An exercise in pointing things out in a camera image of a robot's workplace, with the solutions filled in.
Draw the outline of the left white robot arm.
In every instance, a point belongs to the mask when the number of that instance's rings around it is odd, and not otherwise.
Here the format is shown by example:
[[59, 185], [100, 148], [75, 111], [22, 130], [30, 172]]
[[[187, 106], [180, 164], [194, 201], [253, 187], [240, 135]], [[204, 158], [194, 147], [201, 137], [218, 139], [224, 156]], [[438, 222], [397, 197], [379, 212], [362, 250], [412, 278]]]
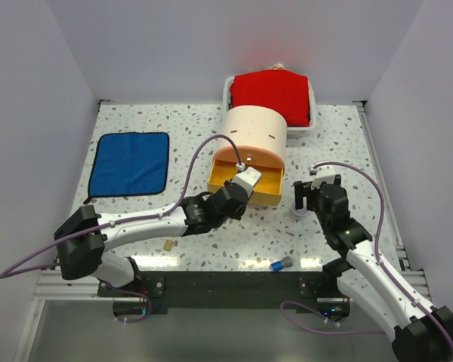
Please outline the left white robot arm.
[[215, 193], [184, 198], [170, 214], [157, 209], [119, 215], [99, 214], [93, 206], [80, 207], [54, 233], [62, 279], [92, 276], [133, 296], [141, 287], [137, 263], [117, 256], [117, 247], [163, 237], [207, 234], [228, 219], [240, 220], [254, 191], [254, 184], [239, 176], [226, 181]]

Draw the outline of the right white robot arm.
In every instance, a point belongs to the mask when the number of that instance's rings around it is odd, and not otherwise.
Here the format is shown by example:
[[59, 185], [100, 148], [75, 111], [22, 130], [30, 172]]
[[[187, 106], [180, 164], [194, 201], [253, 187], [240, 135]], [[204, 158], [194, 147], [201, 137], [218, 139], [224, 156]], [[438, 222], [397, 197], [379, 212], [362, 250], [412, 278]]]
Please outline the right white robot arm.
[[350, 215], [340, 176], [331, 184], [294, 183], [294, 206], [313, 212], [339, 258], [323, 266], [323, 291], [358, 304], [390, 340], [399, 361], [452, 361], [453, 313], [410, 285]]

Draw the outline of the beige round drawer organizer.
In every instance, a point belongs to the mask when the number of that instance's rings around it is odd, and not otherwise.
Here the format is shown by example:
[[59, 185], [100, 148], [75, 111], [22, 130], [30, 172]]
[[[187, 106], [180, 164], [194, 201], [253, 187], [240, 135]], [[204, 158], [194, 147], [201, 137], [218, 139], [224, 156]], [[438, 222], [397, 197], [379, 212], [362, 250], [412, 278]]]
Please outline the beige round drawer organizer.
[[246, 167], [261, 172], [250, 202], [278, 205], [285, 173], [286, 120], [266, 107], [237, 106], [226, 112], [220, 133], [236, 144]]

